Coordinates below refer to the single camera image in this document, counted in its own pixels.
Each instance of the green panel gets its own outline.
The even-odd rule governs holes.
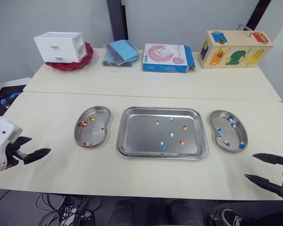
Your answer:
[[[243,51],[243,50],[234,52],[230,57],[231,60],[229,62],[227,62],[225,65],[238,65],[240,63],[239,59],[241,57],[245,56],[245,54],[246,54],[246,52]]]

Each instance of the drawer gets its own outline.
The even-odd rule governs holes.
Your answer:
[[[40,52],[44,62],[52,63],[71,63],[80,62],[81,59],[75,52]]]
[[[40,52],[75,52],[72,40],[37,40],[36,45]]]

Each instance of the wooden toy box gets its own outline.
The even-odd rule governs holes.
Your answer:
[[[202,68],[255,67],[273,46],[264,32],[207,31],[198,58]]]

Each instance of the stainless steel tray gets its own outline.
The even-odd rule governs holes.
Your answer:
[[[124,157],[197,160],[207,156],[208,142],[193,109],[130,107],[122,114],[117,150]]]
[[[229,152],[245,150],[248,145],[247,133],[234,114],[224,110],[213,111],[210,115],[210,123],[219,147]]]
[[[95,147],[101,144],[107,135],[110,110],[103,106],[87,109],[75,124],[75,141],[83,147]]]

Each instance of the robotic arm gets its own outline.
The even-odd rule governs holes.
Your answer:
[[[25,154],[19,151],[20,146],[31,140],[29,137],[19,137],[22,129],[15,124],[0,120],[0,172],[10,167],[16,166],[19,160],[13,156],[23,160],[24,164],[29,164],[46,156],[51,149],[42,148],[31,154]]]
[[[258,153],[253,155],[255,158],[270,163],[270,164],[279,164],[283,165],[283,157],[274,155],[274,154],[266,154],[266,153]],[[269,182],[268,179],[256,176],[256,175],[250,175],[245,174],[245,176],[254,184],[258,185],[259,187],[266,189],[270,192],[276,193],[278,196],[281,196],[283,198],[283,183],[282,186],[275,185],[271,182]]]

